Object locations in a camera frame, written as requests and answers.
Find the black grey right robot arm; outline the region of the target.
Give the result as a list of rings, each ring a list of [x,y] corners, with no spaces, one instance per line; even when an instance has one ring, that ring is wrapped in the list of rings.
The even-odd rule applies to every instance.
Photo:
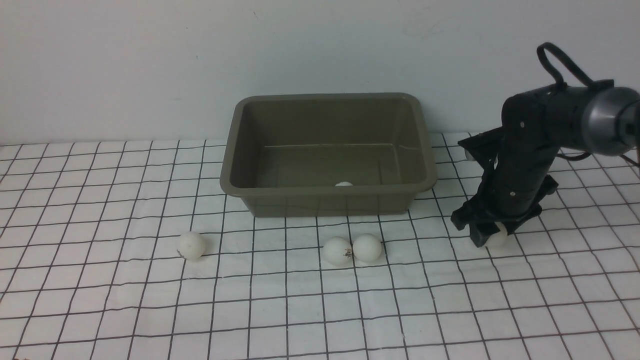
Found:
[[[549,175],[560,150],[621,157],[639,145],[639,93],[630,88],[550,85],[510,96],[496,129],[459,145],[483,170],[476,194],[450,217],[476,247],[511,235],[542,212],[558,183]]]

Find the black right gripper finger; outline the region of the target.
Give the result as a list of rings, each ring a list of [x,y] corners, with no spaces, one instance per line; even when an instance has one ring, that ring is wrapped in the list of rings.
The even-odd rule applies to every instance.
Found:
[[[476,248],[482,248],[496,239],[497,225],[494,222],[471,223],[470,238]]]
[[[506,219],[503,222],[503,227],[505,228],[506,233],[508,235],[512,235],[516,230],[518,230],[519,227],[525,224],[526,221],[528,221],[530,218],[531,218],[530,215],[523,215],[523,216],[519,216],[518,218]]]

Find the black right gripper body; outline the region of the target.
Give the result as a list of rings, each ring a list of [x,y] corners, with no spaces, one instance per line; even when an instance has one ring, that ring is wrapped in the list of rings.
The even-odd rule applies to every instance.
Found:
[[[493,171],[483,170],[477,193],[451,215],[455,228],[473,223],[503,223],[507,219],[540,214],[539,202],[558,185],[547,180],[557,147],[532,152],[499,150]]]

